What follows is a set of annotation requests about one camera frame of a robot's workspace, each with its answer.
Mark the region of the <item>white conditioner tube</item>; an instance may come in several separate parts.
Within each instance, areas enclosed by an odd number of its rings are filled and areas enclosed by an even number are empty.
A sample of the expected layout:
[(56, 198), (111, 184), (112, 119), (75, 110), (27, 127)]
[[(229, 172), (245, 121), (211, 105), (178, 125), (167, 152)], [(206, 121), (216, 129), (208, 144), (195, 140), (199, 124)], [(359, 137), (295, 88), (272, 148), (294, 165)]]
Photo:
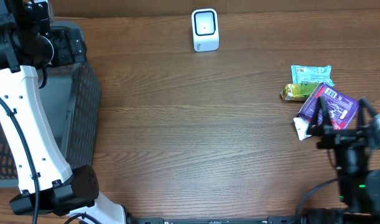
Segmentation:
[(310, 137), (309, 134), (307, 134), (307, 129), (309, 126), (309, 122), (304, 120), (301, 117), (296, 117), (293, 119), (295, 130), (297, 132), (298, 138), (300, 141), (303, 141), (304, 139), (307, 139)]

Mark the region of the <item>red purple snack bag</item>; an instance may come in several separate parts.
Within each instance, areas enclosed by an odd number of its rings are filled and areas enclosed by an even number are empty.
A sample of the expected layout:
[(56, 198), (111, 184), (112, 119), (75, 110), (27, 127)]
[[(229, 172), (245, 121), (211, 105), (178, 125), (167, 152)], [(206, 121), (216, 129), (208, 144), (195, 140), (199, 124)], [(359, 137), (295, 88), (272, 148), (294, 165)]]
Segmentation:
[(358, 111), (358, 101), (350, 98), (325, 83), (319, 84), (298, 112), (298, 117), (310, 121), (317, 99), (324, 97), (328, 114), (335, 129), (346, 129)]

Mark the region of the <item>green tea drink carton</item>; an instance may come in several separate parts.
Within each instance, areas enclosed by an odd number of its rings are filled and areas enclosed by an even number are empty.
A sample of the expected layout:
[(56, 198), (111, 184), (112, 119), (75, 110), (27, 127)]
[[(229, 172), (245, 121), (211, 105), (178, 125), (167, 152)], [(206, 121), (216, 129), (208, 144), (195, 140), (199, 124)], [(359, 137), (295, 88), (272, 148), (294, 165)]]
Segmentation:
[(281, 91), (280, 96), (287, 101), (306, 101), (319, 83), (291, 83)]

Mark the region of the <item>teal snack packet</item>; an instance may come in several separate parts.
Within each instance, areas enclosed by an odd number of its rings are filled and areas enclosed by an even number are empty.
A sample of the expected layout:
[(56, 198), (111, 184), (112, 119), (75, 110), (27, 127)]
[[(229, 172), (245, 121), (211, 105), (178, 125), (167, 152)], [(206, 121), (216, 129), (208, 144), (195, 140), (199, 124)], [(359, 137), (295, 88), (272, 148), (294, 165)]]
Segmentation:
[(325, 83), (335, 86), (331, 79), (331, 65), (325, 67), (309, 67), (303, 65), (292, 65), (292, 83)]

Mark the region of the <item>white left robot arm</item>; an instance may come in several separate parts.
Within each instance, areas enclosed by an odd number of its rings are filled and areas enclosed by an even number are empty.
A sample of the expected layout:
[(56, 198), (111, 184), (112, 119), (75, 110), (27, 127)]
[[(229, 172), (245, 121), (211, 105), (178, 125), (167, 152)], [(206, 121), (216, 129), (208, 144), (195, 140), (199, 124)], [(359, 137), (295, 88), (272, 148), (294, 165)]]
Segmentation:
[(0, 124), (17, 169), (16, 215), (65, 216), (69, 222), (131, 223), (99, 190), (94, 169), (72, 169), (52, 134), (40, 90), (47, 68), (86, 62), (79, 29), (52, 24), (47, 1), (0, 1)]

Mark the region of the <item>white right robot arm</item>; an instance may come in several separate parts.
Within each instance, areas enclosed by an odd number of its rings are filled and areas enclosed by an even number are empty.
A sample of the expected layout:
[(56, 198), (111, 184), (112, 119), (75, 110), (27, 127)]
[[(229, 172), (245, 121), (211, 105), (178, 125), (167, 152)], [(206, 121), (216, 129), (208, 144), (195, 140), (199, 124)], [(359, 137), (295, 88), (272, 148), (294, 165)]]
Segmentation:
[[(369, 159), (380, 149), (380, 114), (366, 98), (358, 101), (354, 129), (335, 129), (324, 97), (317, 99), (307, 134), (318, 136), (317, 148), (335, 155), (337, 177), (307, 192), (295, 210), (296, 223), (380, 223), (380, 169), (369, 169)], [(336, 182), (346, 208), (304, 209), (318, 190)]]

